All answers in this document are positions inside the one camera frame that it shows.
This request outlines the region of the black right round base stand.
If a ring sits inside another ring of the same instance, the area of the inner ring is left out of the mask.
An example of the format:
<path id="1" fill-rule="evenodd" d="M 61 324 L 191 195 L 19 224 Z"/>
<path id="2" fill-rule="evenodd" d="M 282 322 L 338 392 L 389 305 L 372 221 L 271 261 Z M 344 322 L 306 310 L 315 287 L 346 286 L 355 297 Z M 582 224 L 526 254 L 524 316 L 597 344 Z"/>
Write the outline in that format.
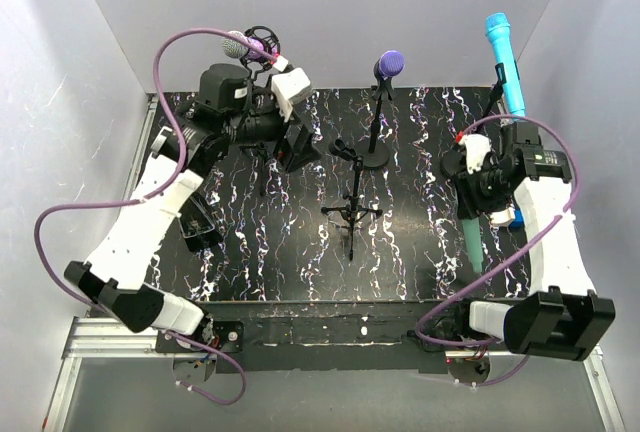
<path id="1" fill-rule="evenodd" d="M 486 118 L 490 115 L 493 107 L 502 98 L 502 95 L 503 95 L 502 86 L 498 82 L 498 78 L 497 78 L 496 83 L 491 88 L 489 101 L 483 111 L 483 115 L 482 115 L 483 118 Z M 482 134 L 481 131 L 482 131 L 482 127 L 478 126 L 475 129 L 475 132 L 470 134 Z M 444 153 L 441 157 L 440 169 L 446 178 L 452 179 L 454 176 L 456 176 L 459 173 L 462 173 L 462 172 L 467 173 L 465 152 L 464 152 L 464 149 L 458 144 L 458 140 L 460 136 L 463 134 L 464 134 L 463 132 L 460 132 L 456 136 L 453 147 L 450 150 L 448 150 L 446 153 Z"/>

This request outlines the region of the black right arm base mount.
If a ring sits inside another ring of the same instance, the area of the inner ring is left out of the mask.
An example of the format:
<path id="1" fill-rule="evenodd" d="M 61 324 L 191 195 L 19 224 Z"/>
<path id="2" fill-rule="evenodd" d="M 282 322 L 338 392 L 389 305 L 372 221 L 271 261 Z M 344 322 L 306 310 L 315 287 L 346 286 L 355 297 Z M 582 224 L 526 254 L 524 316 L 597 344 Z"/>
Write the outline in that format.
<path id="1" fill-rule="evenodd" d="M 427 321 L 415 328 L 416 334 L 421 335 L 421 341 L 428 348 L 436 349 L 478 349 L 495 343 L 487 336 L 466 337 L 462 335 L 453 319 L 439 317 Z"/>

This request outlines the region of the bright blue microphone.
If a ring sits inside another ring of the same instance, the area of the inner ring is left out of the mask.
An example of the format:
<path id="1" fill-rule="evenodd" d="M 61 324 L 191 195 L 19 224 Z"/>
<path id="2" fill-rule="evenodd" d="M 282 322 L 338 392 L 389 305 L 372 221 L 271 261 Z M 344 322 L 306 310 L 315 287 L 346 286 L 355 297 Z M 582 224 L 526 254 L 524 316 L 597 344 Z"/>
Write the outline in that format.
<path id="1" fill-rule="evenodd" d="M 493 50 L 497 78 L 502 86 L 507 110 L 512 115 L 524 117 L 526 106 L 517 61 L 511 45 L 511 26 L 504 13 L 494 13 L 487 17 L 485 36 Z"/>

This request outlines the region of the mint green microphone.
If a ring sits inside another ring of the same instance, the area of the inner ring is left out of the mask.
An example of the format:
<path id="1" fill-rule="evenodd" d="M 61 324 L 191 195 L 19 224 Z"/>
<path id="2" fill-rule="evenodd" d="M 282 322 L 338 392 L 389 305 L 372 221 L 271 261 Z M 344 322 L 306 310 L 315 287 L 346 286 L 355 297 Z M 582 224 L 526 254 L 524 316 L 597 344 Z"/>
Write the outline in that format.
<path id="1" fill-rule="evenodd" d="M 484 270 L 484 251 L 479 219 L 463 219 L 461 223 L 472 270 L 475 274 L 481 274 Z"/>

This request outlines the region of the aluminium frame rail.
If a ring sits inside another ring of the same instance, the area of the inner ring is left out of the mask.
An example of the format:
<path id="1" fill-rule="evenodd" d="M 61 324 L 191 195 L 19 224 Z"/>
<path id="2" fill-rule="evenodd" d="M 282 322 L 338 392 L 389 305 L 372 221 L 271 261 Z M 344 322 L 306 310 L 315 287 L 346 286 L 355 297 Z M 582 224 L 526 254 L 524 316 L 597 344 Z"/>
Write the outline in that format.
<path id="1" fill-rule="evenodd" d="M 144 279 L 166 232 L 202 182 L 184 161 L 153 151 L 130 199 L 115 205 L 120 213 L 101 243 L 86 260 L 50 275 L 100 315 L 75 319 L 71 326 L 43 430 L 63 430 L 83 359 L 157 358 L 159 332 L 190 344 L 205 317 L 202 308 Z"/>

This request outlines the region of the purple foam head microphone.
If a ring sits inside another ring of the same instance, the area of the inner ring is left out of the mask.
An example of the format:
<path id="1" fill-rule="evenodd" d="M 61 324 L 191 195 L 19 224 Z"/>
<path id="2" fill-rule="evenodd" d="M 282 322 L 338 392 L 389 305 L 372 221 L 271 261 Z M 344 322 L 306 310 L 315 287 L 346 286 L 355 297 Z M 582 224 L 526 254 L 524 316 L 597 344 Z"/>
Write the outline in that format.
<path id="1" fill-rule="evenodd" d="M 397 50 L 388 50 L 376 61 L 373 73 L 376 78 L 385 80 L 399 75 L 404 67 L 405 58 L 403 54 Z"/>

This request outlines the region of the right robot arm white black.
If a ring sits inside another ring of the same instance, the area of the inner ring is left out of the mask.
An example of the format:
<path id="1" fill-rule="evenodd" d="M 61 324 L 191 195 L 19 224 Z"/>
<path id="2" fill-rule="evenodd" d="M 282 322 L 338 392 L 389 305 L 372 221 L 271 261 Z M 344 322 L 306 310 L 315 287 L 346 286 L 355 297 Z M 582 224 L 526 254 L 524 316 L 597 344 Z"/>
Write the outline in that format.
<path id="1" fill-rule="evenodd" d="M 569 201 L 576 187 L 566 153 L 545 148 L 536 125 L 488 137 L 463 134 L 442 169 L 454 183 L 458 217 L 473 225 L 487 215 L 501 225 L 518 206 L 530 262 L 528 296 L 515 305 L 471 300 L 452 325 L 454 341 L 475 349 L 488 336 L 516 354 L 583 361 L 613 323 L 612 300 L 597 294 L 582 261 Z"/>

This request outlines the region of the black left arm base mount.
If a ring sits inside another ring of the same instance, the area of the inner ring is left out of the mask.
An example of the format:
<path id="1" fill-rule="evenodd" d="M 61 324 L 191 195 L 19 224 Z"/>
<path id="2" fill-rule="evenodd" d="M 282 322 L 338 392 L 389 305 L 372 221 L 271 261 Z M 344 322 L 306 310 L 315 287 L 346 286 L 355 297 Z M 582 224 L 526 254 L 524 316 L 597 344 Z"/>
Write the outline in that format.
<path id="1" fill-rule="evenodd" d="M 192 337 L 200 343 L 216 348 L 224 353 L 239 353 L 243 350 L 245 327 L 241 321 L 214 321 L 201 330 L 201 335 Z M 197 353 L 204 352 L 184 341 L 178 341 L 166 333 L 158 333 L 155 351 L 158 353 Z"/>

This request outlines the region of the small blue block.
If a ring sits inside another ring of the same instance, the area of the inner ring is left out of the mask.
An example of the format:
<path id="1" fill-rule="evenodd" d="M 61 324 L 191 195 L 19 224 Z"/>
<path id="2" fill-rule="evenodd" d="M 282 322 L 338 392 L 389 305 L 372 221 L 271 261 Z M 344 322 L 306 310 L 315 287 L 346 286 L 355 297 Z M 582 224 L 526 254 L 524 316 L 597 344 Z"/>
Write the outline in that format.
<path id="1" fill-rule="evenodd" d="M 514 218 L 509 225 L 511 229 L 520 229 L 524 227 L 524 218 L 521 210 L 517 207 L 514 208 Z"/>

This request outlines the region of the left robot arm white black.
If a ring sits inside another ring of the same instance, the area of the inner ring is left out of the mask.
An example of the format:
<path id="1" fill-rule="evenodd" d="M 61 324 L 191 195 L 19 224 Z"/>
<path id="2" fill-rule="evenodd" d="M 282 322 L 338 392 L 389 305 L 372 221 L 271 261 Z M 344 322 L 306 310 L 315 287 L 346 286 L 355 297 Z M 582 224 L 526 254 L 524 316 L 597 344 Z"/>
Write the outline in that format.
<path id="1" fill-rule="evenodd" d="M 198 226 L 200 218 L 190 214 L 194 197 L 230 146 L 271 142 L 273 158 L 288 172 L 318 159 L 307 127 L 295 142 L 286 138 L 298 121 L 295 105 L 312 91 L 300 67 L 287 66 L 258 86 L 241 66 L 210 66 L 198 93 L 176 108 L 177 125 L 165 125 L 154 139 L 132 205 L 121 210 L 86 259 L 66 266 L 64 278 L 130 331 L 170 330 L 188 350 L 205 350 L 213 329 L 204 321 L 204 310 L 146 283 L 147 267 L 175 219 Z"/>

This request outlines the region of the purple glitter silver mesh microphone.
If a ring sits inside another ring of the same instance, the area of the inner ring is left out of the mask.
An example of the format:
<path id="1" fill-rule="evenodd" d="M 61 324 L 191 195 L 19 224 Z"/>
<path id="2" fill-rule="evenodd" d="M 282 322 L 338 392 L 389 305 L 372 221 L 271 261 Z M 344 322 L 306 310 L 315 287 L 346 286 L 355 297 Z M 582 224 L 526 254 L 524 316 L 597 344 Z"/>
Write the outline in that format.
<path id="1" fill-rule="evenodd" d="M 221 39 L 221 47 L 224 54 L 232 59 L 245 59 L 247 61 L 264 61 L 265 56 L 258 50 L 273 54 L 270 44 L 253 36 L 246 36 L 240 31 L 229 31 L 228 37 Z"/>

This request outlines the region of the black round base stand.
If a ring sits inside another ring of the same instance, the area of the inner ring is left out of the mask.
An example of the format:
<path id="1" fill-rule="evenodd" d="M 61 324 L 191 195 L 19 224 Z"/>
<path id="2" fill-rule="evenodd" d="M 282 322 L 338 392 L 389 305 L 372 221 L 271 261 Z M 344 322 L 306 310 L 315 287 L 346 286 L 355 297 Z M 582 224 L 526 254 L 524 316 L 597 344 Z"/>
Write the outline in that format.
<path id="1" fill-rule="evenodd" d="M 502 98 L 502 95 L 503 95 L 502 86 L 498 82 L 498 78 L 497 78 L 496 83 L 491 88 L 489 101 L 483 111 L 483 115 L 482 115 L 483 118 L 486 118 L 490 115 L 493 107 Z M 475 129 L 475 132 L 470 134 L 482 134 L 481 131 L 482 131 L 482 127 L 478 126 Z M 464 134 L 463 132 L 460 132 L 456 136 L 453 147 L 450 150 L 448 150 L 446 153 L 444 153 L 441 157 L 440 169 L 446 178 L 452 179 L 454 176 L 456 176 L 459 173 L 462 173 L 462 172 L 467 173 L 465 152 L 464 152 L 464 149 L 458 144 L 458 140 L 460 136 L 463 134 Z"/>
<path id="2" fill-rule="evenodd" d="M 390 160 L 390 150 L 379 138 L 381 131 L 381 112 L 385 101 L 392 102 L 395 91 L 390 78 L 380 78 L 373 88 L 373 98 L 376 100 L 375 115 L 370 125 L 368 140 L 361 140 L 356 145 L 356 151 L 363 157 L 363 167 L 367 170 L 380 170 L 387 166 Z"/>

